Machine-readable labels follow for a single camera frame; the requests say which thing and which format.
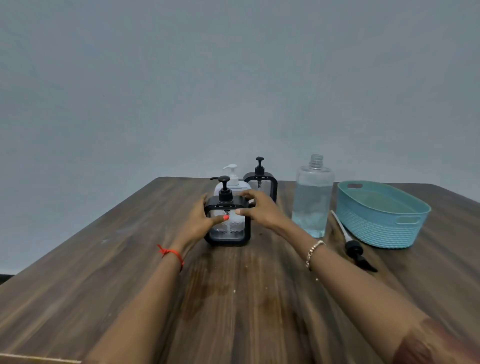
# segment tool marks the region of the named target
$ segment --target plastic basket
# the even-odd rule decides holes
[[[388,184],[344,181],[338,184],[336,214],[363,242],[379,248],[411,246],[431,208]]]

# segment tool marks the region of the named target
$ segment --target silver bracelet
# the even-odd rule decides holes
[[[308,268],[308,270],[309,270],[310,272],[312,271],[312,269],[310,268],[310,258],[312,257],[314,250],[315,250],[319,245],[326,245],[326,244],[324,243],[323,240],[319,240],[319,241],[317,241],[317,242],[310,248],[310,250],[308,251],[307,262],[306,262],[306,263],[307,263],[307,268]]]

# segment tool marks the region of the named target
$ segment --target bottle mouth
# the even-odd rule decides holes
[[[322,168],[324,166],[324,157],[321,154],[312,154],[309,166],[314,170]]]

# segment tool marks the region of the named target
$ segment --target bracelet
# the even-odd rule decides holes
[[[162,253],[162,258],[167,253],[173,253],[178,257],[178,259],[180,260],[180,264],[181,264],[181,266],[180,266],[180,272],[181,272],[181,270],[183,269],[183,258],[181,257],[180,253],[177,252],[176,250],[173,250],[173,249],[164,249],[160,246],[160,244],[157,244],[157,246],[160,248],[160,250],[158,252]]]
[[[309,270],[310,272],[312,271],[312,269],[310,268],[310,258],[311,258],[312,255],[313,255],[313,251],[314,251],[319,245],[326,245],[326,244],[324,243],[323,240],[319,240],[319,241],[317,241],[317,242],[310,248],[310,250],[308,251],[306,264],[307,264],[307,268],[308,268],[308,270]]]

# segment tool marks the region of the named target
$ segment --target red string bracelet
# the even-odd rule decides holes
[[[162,258],[167,253],[173,253],[178,257],[178,259],[180,260],[180,264],[181,264],[181,267],[180,267],[180,272],[181,272],[181,270],[183,269],[183,258],[181,257],[180,253],[177,252],[176,250],[173,250],[173,249],[164,249],[160,246],[160,244],[157,244],[157,246],[160,248],[160,250],[158,252],[162,253]]]

